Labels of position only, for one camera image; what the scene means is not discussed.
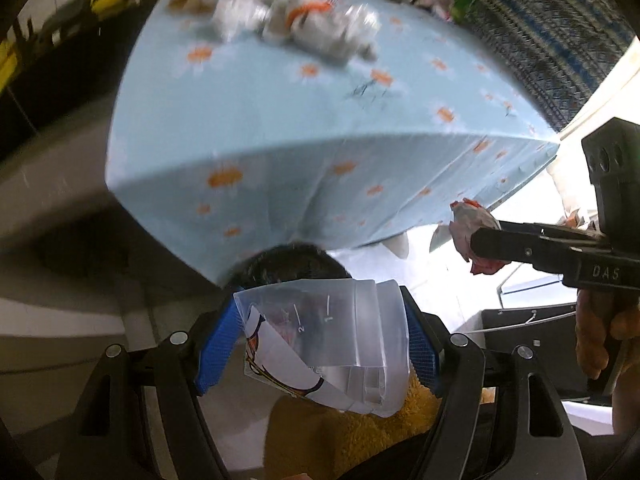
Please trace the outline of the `clear plastic printed cup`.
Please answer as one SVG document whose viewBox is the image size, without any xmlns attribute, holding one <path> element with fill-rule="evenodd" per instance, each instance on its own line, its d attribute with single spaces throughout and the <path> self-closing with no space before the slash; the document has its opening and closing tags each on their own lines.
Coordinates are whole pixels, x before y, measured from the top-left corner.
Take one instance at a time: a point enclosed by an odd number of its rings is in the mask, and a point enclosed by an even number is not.
<svg viewBox="0 0 640 480">
<path fill-rule="evenodd" d="M 409 330 L 396 282 L 298 280 L 234 303 L 247 376 L 341 412 L 390 417 L 404 405 Z"/>
</svg>

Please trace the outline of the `white glove orange band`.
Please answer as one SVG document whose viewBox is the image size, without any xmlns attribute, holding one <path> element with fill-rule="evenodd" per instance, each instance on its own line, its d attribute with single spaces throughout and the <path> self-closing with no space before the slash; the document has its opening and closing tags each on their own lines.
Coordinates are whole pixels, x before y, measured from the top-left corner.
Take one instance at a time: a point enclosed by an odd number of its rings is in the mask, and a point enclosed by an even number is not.
<svg viewBox="0 0 640 480">
<path fill-rule="evenodd" d="M 338 11 L 344 3 L 335 0 L 276 0 L 262 29 L 268 44 L 295 44 L 318 58 L 346 65 L 354 58 L 378 59 L 378 43 L 349 40 Z"/>
</svg>

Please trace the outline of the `white plastic bag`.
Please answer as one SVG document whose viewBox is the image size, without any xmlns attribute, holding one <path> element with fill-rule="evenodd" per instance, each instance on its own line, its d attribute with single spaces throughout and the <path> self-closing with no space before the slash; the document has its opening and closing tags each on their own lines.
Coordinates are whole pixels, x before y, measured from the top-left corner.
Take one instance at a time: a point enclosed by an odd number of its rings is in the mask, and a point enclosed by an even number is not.
<svg viewBox="0 0 640 480">
<path fill-rule="evenodd" d="M 269 9 L 256 0 L 218 0 L 212 20 L 222 42 L 230 42 L 244 32 L 257 32 L 269 18 Z"/>
</svg>

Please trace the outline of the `clear plastic wrap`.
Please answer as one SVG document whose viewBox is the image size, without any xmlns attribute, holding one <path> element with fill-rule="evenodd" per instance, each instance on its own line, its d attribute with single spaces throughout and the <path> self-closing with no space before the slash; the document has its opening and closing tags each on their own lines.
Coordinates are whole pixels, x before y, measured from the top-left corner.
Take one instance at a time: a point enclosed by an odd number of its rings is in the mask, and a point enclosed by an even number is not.
<svg viewBox="0 0 640 480">
<path fill-rule="evenodd" d="M 378 12 L 367 4 L 341 6 L 338 17 L 344 25 L 344 35 L 349 40 L 371 42 L 381 29 Z"/>
</svg>

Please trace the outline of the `black trash bin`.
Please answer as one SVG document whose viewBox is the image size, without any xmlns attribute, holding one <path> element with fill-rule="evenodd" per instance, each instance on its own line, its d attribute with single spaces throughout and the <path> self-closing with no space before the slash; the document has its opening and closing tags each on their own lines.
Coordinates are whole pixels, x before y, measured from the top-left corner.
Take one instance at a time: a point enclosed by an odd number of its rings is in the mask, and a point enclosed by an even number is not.
<svg viewBox="0 0 640 480">
<path fill-rule="evenodd" d="M 230 283 L 248 289 L 297 280 L 351 277 L 341 263 L 319 247 L 293 243 L 273 247 L 249 258 L 238 267 Z"/>
</svg>

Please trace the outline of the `blue patterned cloth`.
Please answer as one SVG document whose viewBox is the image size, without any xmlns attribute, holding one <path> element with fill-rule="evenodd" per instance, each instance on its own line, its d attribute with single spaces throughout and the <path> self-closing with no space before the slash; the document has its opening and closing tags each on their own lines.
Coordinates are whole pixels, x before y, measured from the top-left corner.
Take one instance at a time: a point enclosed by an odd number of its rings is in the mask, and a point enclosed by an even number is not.
<svg viewBox="0 0 640 480">
<path fill-rule="evenodd" d="M 636 36 L 614 0 L 474 0 L 465 24 L 509 66 L 556 131 L 575 118 Z"/>
</svg>

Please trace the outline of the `mustard fleece sleeve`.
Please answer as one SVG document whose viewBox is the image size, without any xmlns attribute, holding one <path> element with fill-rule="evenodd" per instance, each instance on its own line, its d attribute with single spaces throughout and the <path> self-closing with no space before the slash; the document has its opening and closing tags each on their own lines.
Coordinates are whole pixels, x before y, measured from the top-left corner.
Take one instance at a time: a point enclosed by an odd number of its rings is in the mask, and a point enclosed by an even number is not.
<svg viewBox="0 0 640 480">
<path fill-rule="evenodd" d="M 393 445 L 425 434 L 434 426 L 439 408 L 439 398 L 416 375 L 410 376 L 402 408 L 387 418 L 282 396 L 269 415 L 265 477 L 306 474 L 313 479 L 336 479 Z"/>
</svg>

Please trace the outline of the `blue daisy tablecloth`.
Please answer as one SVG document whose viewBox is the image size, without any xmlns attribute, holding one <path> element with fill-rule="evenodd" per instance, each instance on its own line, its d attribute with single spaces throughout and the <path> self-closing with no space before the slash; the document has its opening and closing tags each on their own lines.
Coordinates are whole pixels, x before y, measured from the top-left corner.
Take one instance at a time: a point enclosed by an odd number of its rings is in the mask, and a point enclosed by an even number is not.
<svg viewBox="0 0 640 480">
<path fill-rule="evenodd" d="M 115 101 L 105 182 L 160 244 L 209 281 L 303 242 L 326 250 L 495 207 L 559 139 L 484 44 L 390 0 L 378 57 L 335 66 L 158 0 Z"/>
</svg>

